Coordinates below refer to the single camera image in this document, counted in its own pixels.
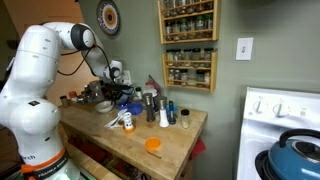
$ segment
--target red object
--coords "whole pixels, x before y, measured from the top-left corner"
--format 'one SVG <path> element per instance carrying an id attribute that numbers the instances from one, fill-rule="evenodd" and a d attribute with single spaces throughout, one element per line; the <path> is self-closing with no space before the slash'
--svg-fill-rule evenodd
<path id="1" fill-rule="evenodd" d="M 194 159 L 196 156 L 198 156 L 200 153 L 202 153 L 204 150 L 206 150 L 206 145 L 203 143 L 201 138 L 199 137 L 196 144 L 194 145 L 194 148 L 189 156 L 189 160 Z"/>
<path id="2" fill-rule="evenodd" d="M 75 92 L 75 91 L 69 92 L 69 97 L 70 98 L 78 97 L 77 92 Z"/>

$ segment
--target blue kettle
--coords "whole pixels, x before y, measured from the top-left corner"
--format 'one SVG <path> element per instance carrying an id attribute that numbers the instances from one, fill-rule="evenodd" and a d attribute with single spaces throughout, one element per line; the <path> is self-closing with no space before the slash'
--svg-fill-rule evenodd
<path id="1" fill-rule="evenodd" d="M 320 132 L 292 129 L 284 132 L 268 152 L 270 167 L 282 180 L 320 179 L 320 147 L 292 136 L 311 136 L 320 139 Z"/>

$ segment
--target kitchen counter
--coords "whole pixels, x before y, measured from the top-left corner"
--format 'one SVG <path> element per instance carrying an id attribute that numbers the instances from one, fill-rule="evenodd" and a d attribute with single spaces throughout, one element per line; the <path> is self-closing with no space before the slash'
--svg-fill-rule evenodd
<path id="1" fill-rule="evenodd" d="M 60 110 L 64 128 L 80 134 L 153 178 L 168 180 L 180 178 L 207 120 L 206 112 L 189 109 L 191 125 L 188 129 L 181 127 L 179 118 L 175 125 L 161 128 L 159 120 L 148 123 L 143 111 L 133 116 L 136 129 L 127 134 L 122 128 L 104 127 L 117 116 L 117 109 L 100 114 L 93 105 L 72 104 Z M 160 147 L 152 152 L 145 149 L 145 142 L 150 137 L 161 140 Z"/>

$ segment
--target stove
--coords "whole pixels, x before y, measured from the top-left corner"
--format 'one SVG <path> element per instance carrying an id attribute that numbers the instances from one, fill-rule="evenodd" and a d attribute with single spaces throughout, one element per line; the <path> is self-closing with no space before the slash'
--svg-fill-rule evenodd
<path id="1" fill-rule="evenodd" d="M 320 131 L 320 94 L 247 88 L 241 127 L 237 180 L 277 179 L 267 162 L 267 151 L 280 135 L 296 128 Z M 295 136 L 320 145 L 311 137 Z"/>

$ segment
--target green wall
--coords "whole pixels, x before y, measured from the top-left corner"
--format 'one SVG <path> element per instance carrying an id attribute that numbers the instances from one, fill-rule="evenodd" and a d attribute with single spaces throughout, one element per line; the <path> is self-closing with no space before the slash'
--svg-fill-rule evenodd
<path id="1" fill-rule="evenodd" d="M 4 4 L 0 1 L 0 81 L 3 80 L 7 66 L 9 65 L 12 57 L 15 55 L 15 50 L 7 46 L 7 40 L 16 40 L 18 35 L 13 22 L 10 18 L 9 12 Z"/>
<path id="2" fill-rule="evenodd" d="M 81 0 L 85 22 L 98 34 L 110 58 L 120 59 L 136 85 L 151 74 L 163 85 L 161 53 L 171 47 L 217 47 L 217 88 L 165 89 L 176 104 L 209 113 L 201 137 L 207 150 L 194 163 L 195 179 L 235 176 L 246 87 L 320 92 L 320 1 L 223 0 L 217 42 L 160 44 L 156 0 L 115 0 L 121 30 L 105 35 L 97 24 L 99 0 Z M 254 37 L 252 61 L 235 61 L 237 38 Z"/>

